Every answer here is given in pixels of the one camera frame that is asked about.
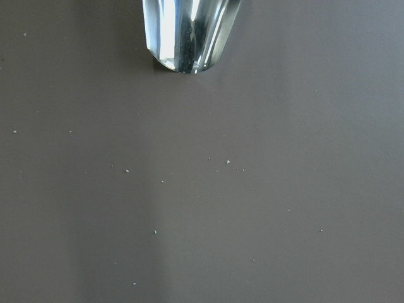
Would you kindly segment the metal scoop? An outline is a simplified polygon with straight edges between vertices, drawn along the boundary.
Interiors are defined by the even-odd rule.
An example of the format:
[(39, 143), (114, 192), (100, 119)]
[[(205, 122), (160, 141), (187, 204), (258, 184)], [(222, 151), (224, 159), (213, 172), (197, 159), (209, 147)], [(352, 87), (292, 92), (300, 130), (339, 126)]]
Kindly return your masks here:
[(143, 1), (146, 47), (165, 68), (198, 74), (220, 60), (241, 1)]

